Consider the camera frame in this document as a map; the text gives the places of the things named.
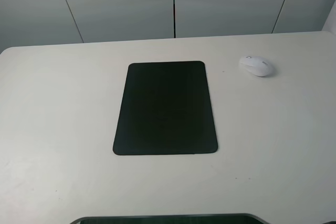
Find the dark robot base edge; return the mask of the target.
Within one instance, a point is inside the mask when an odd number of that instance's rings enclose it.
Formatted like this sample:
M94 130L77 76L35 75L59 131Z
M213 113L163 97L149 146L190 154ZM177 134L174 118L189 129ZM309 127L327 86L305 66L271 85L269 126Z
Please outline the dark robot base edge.
M204 214L167 216L121 216L121 217L83 217L72 223L266 223L250 214Z

